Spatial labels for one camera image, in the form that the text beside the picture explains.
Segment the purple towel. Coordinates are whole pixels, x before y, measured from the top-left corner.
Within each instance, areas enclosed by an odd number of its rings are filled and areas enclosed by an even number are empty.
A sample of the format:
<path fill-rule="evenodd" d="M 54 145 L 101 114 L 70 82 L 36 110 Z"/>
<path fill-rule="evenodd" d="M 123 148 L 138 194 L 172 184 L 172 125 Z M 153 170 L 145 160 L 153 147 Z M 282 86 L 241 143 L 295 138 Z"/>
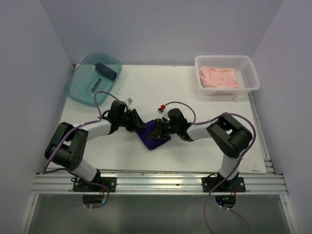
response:
<path fill-rule="evenodd" d="M 161 145 L 171 140 L 170 136 L 168 136 L 165 140 L 148 140 L 147 137 L 152 132 L 154 125 L 155 125 L 155 120 L 150 120 L 146 122 L 146 126 L 147 126 L 146 129 L 138 130 L 136 132 L 138 137 L 142 141 L 142 143 L 150 151 L 160 147 Z"/>

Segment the dark navy blue towel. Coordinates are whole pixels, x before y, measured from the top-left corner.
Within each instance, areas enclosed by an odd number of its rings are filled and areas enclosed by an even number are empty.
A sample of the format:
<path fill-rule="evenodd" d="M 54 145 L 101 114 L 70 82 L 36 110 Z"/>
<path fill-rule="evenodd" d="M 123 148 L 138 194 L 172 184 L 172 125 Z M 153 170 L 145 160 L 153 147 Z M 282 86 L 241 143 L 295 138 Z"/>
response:
<path fill-rule="evenodd" d="M 117 78 L 117 73 L 114 70 L 100 62 L 95 64 L 95 70 L 111 81 L 115 81 L 115 79 Z"/>

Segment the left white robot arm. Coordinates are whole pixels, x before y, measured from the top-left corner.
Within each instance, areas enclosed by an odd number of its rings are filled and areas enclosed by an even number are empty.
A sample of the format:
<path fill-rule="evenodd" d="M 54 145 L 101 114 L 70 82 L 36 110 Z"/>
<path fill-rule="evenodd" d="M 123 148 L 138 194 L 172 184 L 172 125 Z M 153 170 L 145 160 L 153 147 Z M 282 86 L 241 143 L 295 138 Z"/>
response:
<path fill-rule="evenodd" d="M 98 137 L 111 135 L 120 127 L 128 132 L 147 128 L 136 109 L 128 109 L 127 104 L 120 100 L 113 101 L 107 116 L 100 115 L 97 120 L 79 125 L 60 123 L 44 153 L 47 159 L 44 172 L 54 172 L 47 171 L 52 162 L 84 180 L 84 186 L 88 190 L 97 191 L 101 187 L 100 172 L 83 159 L 86 143 Z"/>

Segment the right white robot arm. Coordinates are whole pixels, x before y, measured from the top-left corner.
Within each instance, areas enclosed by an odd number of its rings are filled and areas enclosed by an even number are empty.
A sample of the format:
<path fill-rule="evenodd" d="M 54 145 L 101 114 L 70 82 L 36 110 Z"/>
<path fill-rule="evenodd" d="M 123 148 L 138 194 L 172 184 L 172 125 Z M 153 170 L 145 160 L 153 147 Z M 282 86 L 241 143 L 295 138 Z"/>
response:
<path fill-rule="evenodd" d="M 177 135 L 181 140 L 192 142 L 199 139 L 211 138 L 223 153 L 223 159 L 218 188 L 229 191 L 234 186 L 238 176 L 238 167 L 243 155 L 255 141 L 255 133 L 251 133 L 235 117 L 250 123 L 248 119 L 234 113 L 223 113 L 205 123 L 191 123 L 184 117 L 180 109 L 174 108 L 168 112 L 168 119 L 155 119 L 147 140 L 166 140 L 171 135 Z"/>

